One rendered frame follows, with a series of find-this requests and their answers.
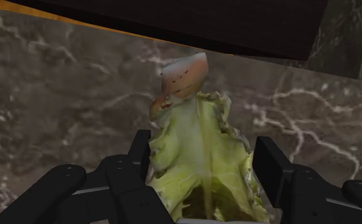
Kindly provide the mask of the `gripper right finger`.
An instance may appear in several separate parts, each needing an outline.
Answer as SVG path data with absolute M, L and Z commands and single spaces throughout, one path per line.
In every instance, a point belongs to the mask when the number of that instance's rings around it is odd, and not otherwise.
M 362 224 L 362 180 L 337 187 L 314 169 L 294 164 L 270 137 L 258 136 L 253 170 L 280 224 Z

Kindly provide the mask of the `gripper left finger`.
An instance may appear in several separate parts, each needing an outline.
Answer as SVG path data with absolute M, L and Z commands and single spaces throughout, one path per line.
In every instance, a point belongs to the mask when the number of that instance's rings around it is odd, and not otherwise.
M 175 224 L 146 185 L 150 130 L 138 130 L 126 155 L 92 172 L 73 164 L 50 169 L 0 213 L 0 224 Z

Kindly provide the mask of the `green lettuce leaf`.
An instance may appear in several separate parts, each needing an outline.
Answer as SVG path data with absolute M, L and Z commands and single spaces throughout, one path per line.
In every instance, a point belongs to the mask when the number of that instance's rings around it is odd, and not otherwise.
M 228 122 L 229 96 L 202 91 L 208 71 L 204 53 L 162 69 L 161 92 L 150 106 L 160 130 L 149 141 L 148 184 L 178 223 L 269 224 L 253 151 Z

